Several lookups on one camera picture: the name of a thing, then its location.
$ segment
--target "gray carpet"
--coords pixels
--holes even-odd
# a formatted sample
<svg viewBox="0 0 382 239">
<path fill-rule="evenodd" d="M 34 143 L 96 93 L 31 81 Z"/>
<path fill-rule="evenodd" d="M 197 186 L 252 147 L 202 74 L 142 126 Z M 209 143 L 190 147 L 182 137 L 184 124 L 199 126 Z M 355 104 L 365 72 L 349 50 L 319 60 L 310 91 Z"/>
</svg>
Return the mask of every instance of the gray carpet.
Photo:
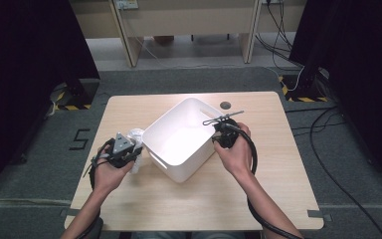
<svg viewBox="0 0 382 239">
<path fill-rule="evenodd" d="M 334 106 L 333 102 L 286 102 L 276 74 L 257 67 L 100 72 L 100 77 L 90 110 L 57 111 L 37 131 L 26 152 L 27 163 L 8 165 L 1 173 L 0 238 L 58 238 L 62 234 L 64 211 L 74 196 L 110 96 L 274 91 L 280 94 L 286 111 Z M 323 229 L 303 233 L 311 238 L 381 238 L 370 220 L 321 168 L 306 134 L 309 128 L 299 128 L 310 127 L 321 113 L 286 114 L 295 128 L 295 140 L 315 197 L 327 218 Z M 345 122 L 344 116 L 333 110 L 318 124 L 328 117 L 328 124 Z M 78 129 L 88 130 L 79 134 L 88 141 L 84 149 L 70 150 L 83 145 L 74 141 Z M 382 227 L 382 173 L 368 163 L 368 154 L 351 126 L 329 125 L 313 138 L 326 168 Z M 103 232 L 101 238 L 117 238 L 117 233 Z"/>
</svg>

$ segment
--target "small round object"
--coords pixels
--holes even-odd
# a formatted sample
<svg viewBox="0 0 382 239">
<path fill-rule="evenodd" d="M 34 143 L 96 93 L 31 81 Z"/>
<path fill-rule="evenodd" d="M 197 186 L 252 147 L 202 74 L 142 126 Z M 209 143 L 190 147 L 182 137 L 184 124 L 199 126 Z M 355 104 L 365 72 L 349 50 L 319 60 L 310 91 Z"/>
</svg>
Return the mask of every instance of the small round object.
<svg viewBox="0 0 382 239">
<path fill-rule="evenodd" d="M 220 103 L 220 108 L 222 108 L 223 110 L 228 110 L 231 108 L 231 104 L 229 102 L 222 102 Z"/>
</svg>

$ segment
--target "forearm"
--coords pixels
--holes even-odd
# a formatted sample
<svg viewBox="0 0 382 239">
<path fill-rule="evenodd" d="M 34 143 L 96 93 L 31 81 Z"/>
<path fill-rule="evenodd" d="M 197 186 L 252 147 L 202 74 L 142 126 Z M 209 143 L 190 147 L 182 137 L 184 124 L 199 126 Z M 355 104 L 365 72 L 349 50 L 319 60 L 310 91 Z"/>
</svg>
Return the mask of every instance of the forearm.
<svg viewBox="0 0 382 239">
<path fill-rule="evenodd" d="M 241 173 L 240 175 L 234 176 L 246 192 L 250 202 L 261 217 L 263 217 L 270 224 L 288 233 L 302 237 L 299 231 L 282 212 L 282 210 L 276 205 L 276 203 L 264 191 L 257 179 L 250 172 Z M 269 239 L 283 238 L 268 228 L 264 228 L 264 230 L 267 238 Z"/>
<path fill-rule="evenodd" d="M 93 191 L 86 203 L 83 205 L 79 214 L 71 222 L 70 226 L 64 232 L 61 238 L 77 238 L 82 234 L 95 220 L 98 211 L 108 193 Z"/>
</svg>

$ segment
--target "white desk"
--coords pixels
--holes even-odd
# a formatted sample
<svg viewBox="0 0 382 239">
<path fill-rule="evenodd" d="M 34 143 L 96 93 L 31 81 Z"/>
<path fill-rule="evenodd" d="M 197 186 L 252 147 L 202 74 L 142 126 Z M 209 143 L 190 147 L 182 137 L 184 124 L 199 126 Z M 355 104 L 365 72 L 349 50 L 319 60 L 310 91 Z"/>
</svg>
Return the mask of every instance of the white desk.
<svg viewBox="0 0 382 239">
<path fill-rule="evenodd" d="M 138 9 L 123 11 L 109 3 L 131 67 L 145 36 L 238 33 L 244 62 L 251 60 L 260 0 L 139 0 Z"/>
<path fill-rule="evenodd" d="M 122 96 L 110 98 L 88 159 L 120 131 L 147 128 L 182 100 L 194 97 L 223 113 L 245 112 L 234 117 L 250 127 L 259 155 L 256 177 L 266 192 L 298 229 L 320 229 L 322 218 L 307 210 L 319 210 L 305 169 L 276 93 L 216 93 L 197 95 Z M 230 102 L 225 112 L 221 102 Z M 101 208 L 103 230 L 197 231 L 261 230 L 247 207 L 244 191 L 224 169 L 214 153 L 183 183 L 172 181 L 151 162 L 146 150 L 137 174 L 129 174 Z M 81 178 L 71 208 L 80 209 L 89 194 L 88 177 Z M 68 216 L 66 226 L 73 220 Z"/>
</svg>

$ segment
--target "desk leg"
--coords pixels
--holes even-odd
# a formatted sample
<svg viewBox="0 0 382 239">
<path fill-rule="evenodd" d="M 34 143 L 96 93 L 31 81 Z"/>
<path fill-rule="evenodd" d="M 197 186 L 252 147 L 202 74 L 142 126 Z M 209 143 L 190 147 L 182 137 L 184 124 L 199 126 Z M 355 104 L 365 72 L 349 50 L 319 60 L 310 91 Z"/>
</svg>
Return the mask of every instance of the desk leg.
<svg viewBox="0 0 382 239">
<path fill-rule="evenodd" d="M 261 9 L 262 1 L 255 0 L 252 18 L 253 24 L 250 27 L 250 33 L 242 33 L 239 35 L 241 51 L 243 52 L 244 63 L 246 64 L 251 63 L 251 58 L 253 57 L 255 34 L 259 27 L 259 17 Z"/>
<path fill-rule="evenodd" d="M 126 57 L 126 61 L 130 67 L 135 67 L 137 65 L 138 56 L 141 52 L 141 47 L 144 42 L 143 37 L 127 37 L 124 29 L 125 24 L 122 21 L 119 11 L 117 10 L 113 0 L 108 0 L 114 22 L 117 26 L 119 32 L 120 41 L 122 42 L 123 53 Z"/>
</svg>

